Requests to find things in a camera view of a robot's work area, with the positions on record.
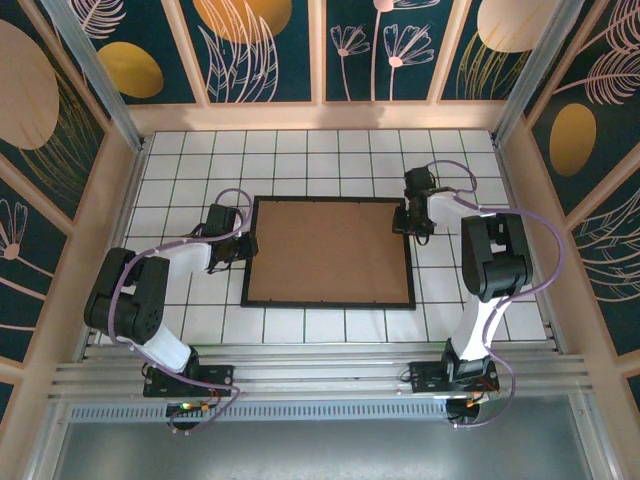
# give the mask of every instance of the yellow oval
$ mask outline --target yellow oval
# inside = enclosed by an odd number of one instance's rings
[[[291,18],[291,0],[246,0],[260,25],[260,17],[275,37],[282,32]],[[233,43],[256,43],[264,35],[256,31],[249,21],[245,0],[194,0],[202,21],[219,37]]]
[[[42,147],[56,129],[56,72],[31,37],[0,20],[0,138],[23,150]]]
[[[596,143],[596,119],[584,105],[570,103],[556,116],[551,128],[549,155],[560,175],[578,173],[589,160]]]
[[[491,50],[533,50],[558,0],[483,0],[478,10],[478,36]]]
[[[119,92],[135,98],[157,95],[164,86],[160,66],[143,49],[127,42],[113,42],[98,51]]]

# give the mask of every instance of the cork board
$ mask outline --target cork board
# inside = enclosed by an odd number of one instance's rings
[[[402,199],[255,198],[259,253],[242,306],[415,309],[408,238],[391,231]]]

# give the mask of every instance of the line-drawn flower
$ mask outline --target line-drawn flower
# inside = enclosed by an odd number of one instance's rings
[[[347,95],[347,100],[351,101],[349,85],[347,82],[347,72],[344,67],[344,59],[351,55],[359,55],[361,53],[368,52],[371,50],[371,44],[365,41],[367,36],[362,31],[362,25],[359,27],[345,27],[344,31],[342,30],[342,27],[336,25],[331,28],[331,39],[333,40],[333,44],[336,47],[338,55],[340,55],[344,91]]]
[[[389,82],[389,100],[393,100],[393,80],[396,68],[407,65],[419,65],[433,60],[429,25],[422,28],[408,26],[398,36],[398,25],[385,27],[383,31],[384,46],[391,65],[391,80]]]
[[[53,277],[53,274],[33,265],[20,256],[20,244],[22,243],[22,239],[24,238],[24,234],[27,229],[28,217],[29,211],[27,207],[22,205],[20,202],[15,203],[12,211],[9,206],[9,202],[4,198],[0,199],[0,260],[18,260],[39,273]],[[22,285],[18,285],[4,277],[0,277],[0,284],[39,300],[44,301],[46,298],[45,295]],[[35,327],[17,327],[0,324],[0,328],[33,331]]]
[[[438,5],[440,0],[373,0],[373,6],[378,11],[376,25],[373,29],[373,50],[371,51],[371,100],[376,99],[376,51],[378,49],[378,32],[380,18],[383,13],[393,10],[416,10]]]

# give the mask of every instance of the ventilated metal strip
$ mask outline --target ventilated metal strip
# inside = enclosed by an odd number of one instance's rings
[[[70,423],[167,422],[167,403],[81,404],[71,411]],[[199,422],[212,412],[191,412],[181,422]],[[369,401],[241,402],[231,406],[218,421],[317,421],[372,419],[441,419],[443,400],[397,399]]]

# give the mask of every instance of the purple cable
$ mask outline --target purple cable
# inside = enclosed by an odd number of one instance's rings
[[[116,338],[115,329],[114,329],[116,306],[118,304],[118,299],[120,298],[120,293],[122,292],[122,287],[124,286],[124,282],[125,282],[125,279],[127,278],[127,275],[129,275],[129,272],[131,272],[131,269],[134,267],[134,265],[136,263],[138,263],[142,258],[147,257],[149,255],[157,254],[159,252],[163,252],[163,251],[166,251],[166,250],[171,250],[172,248],[176,248],[176,247],[179,247],[179,246],[182,246],[182,245],[188,245],[188,244],[191,244],[191,243],[209,243],[209,242],[217,242],[217,241],[220,241],[220,240],[225,240],[227,238],[231,238],[231,237],[237,235],[238,233],[240,233],[242,231],[243,228],[245,228],[248,225],[248,223],[249,223],[249,221],[251,219],[251,216],[253,214],[253,200],[251,200],[251,197],[243,190],[240,190],[238,188],[227,188],[227,189],[223,190],[222,192],[220,192],[218,194],[218,196],[216,197],[215,203],[218,203],[220,198],[225,193],[228,193],[228,192],[241,193],[242,195],[245,196],[245,198],[249,202],[249,213],[247,214],[246,218],[242,219],[242,223],[240,224],[240,226],[238,228],[236,228],[235,230],[233,230],[230,233],[227,233],[227,234],[224,234],[224,235],[220,235],[219,237],[184,238],[182,240],[177,240],[175,242],[170,242],[170,243],[166,243],[164,245],[159,245],[156,248],[151,248],[149,250],[145,250],[142,253],[139,253],[138,255],[133,257],[133,259],[129,263],[127,263],[124,266],[124,270],[122,271],[122,274],[120,275],[120,278],[118,279],[118,283],[116,284],[116,288],[115,288],[115,291],[114,291],[114,294],[113,294],[113,299],[111,300],[111,304],[109,305],[109,316],[108,316],[107,329],[108,329],[108,332],[109,332],[109,338],[111,339],[111,341],[113,342],[114,345],[126,345],[138,357],[140,357],[142,360],[144,360],[145,362],[147,362],[150,365],[152,365],[154,368],[157,368],[161,372],[163,372],[163,373],[165,373],[165,374],[169,375],[170,377],[173,377],[173,378],[175,378],[177,380],[180,380],[180,381],[182,381],[184,383],[188,383],[188,384],[194,385],[196,387],[204,387],[204,388],[207,388],[209,390],[230,390],[230,391],[233,392],[233,396],[231,397],[231,399],[222,408],[217,410],[211,416],[211,418],[209,418],[208,420],[206,420],[204,422],[198,423],[191,430],[184,431],[183,432],[184,435],[189,435],[190,432],[196,432],[196,431],[204,428],[205,426],[210,425],[215,419],[217,419],[218,417],[223,415],[224,412],[227,411],[229,409],[229,407],[231,407],[231,405],[240,396],[240,389],[238,387],[233,386],[233,385],[222,385],[222,384],[216,384],[216,383],[199,382],[197,380],[192,380],[190,378],[183,377],[182,375],[180,375],[178,373],[174,373],[174,372],[166,369],[162,365],[157,365],[157,362],[155,360],[147,357],[144,353],[142,353],[140,350],[138,350],[134,344],[129,344],[127,342],[121,342],[120,340],[118,340]],[[178,430],[174,428],[173,429],[173,433],[177,433],[177,432],[178,432]]]
[[[479,205],[476,205],[475,203],[471,203],[467,200],[464,200],[462,198],[459,197],[460,193],[474,193],[477,188],[478,188],[478,179],[476,178],[476,176],[473,174],[473,172],[471,171],[471,169],[469,167],[467,167],[466,165],[463,165],[461,163],[458,162],[454,162],[453,160],[435,160],[433,162],[428,163],[426,166],[429,167],[431,165],[435,165],[437,163],[449,163],[451,165],[456,165],[458,167],[460,167],[461,169],[463,169],[465,172],[467,172],[469,174],[469,179],[471,180],[471,190],[466,190],[466,189],[459,189],[455,191],[455,195],[454,195],[454,200],[456,202],[458,202],[460,205],[463,205],[467,208],[470,208],[472,210],[477,210],[480,213],[512,213],[512,214],[516,214],[516,215],[520,215],[522,217],[529,217],[533,220],[537,220],[538,222],[542,223],[545,227],[547,227],[547,229],[549,229],[549,231],[553,234],[553,236],[556,239],[556,242],[558,243],[558,262],[556,263],[556,267],[553,270],[553,273],[551,274],[551,276],[549,278],[547,278],[544,282],[542,282],[540,285],[535,286],[534,288],[532,288],[531,290],[527,290],[526,292],[520,292],[516,295],[513,295],[509,298],[505,298],[504,300],[499,301],[495,307],[493,307],[493,311],[491,312],[491,315],[489,315],[489,319],[487,320],[487,323],[485,323],[484,328],[482,330],[482,343],[484,344],[484,348],[487,350],[487,352],[489,353],[489,356],[494,359],[495,361],[497,361],[498,363],[502,364],[507,371],[509,372],[509,375],[511,375],[511,392],[509,393],[509,398],[507,399],[507,403],[504,405],[504,407],[498,412],[496,413],[493,417],[489,418],[488,420],[484,420],[482,422],[478,422],[478,423],[471,423],[468,425],[463,425],[463,424],[458,424],[458,423],[454,423],[454,426],[457,427],[463,427],[463,428],[476,428],[476,427],[482,427],[485,425],[490,424],[491,422],[495,421],[496,419],[498,419],[500,416],[502,416],[502,414],[504,412],[507,411],[507,409],[509,408],[509,406],[511,405],[511,402],[513,401],[513,397],[516,394],[516,373],[513,370],[513,367],[511,367],[511,365],[509,365],[507,363],[507,361],[505,359],[503,359],[502,357],[500,357],[499,355],[497,355],[493,350],[491,350],[490,345],[488,345],[488,341],[487,341],[487,336],[489,334],[489,330],[491,329],[491,326],[493,325],[493,323],[496,321],[496,317],[497,317],[497,313],[498,310],[504,306],[505,304],[512,302],[514,300],[517,300],[519,298],[524,298],[526,296],[529,295],[534,295],[538,292],[541,292],[542,290],[544,290],[545,288],[549,287],[553,282],[555,282],[557,280],[557,278],[560,276],[560,271],[562,270],[562,266],[564,265],[564,260],[565,260],[565,246],[564,246],[564,242],[562,241],[562,237],[560,235],[560,232],[558,231],[558,229],[546,218],[544,218],[542,215],[539,215],[537,213],[534,212],[530,212],[528,210],[523,210],[520,208],[485,208],[485,207],[481,207]]]

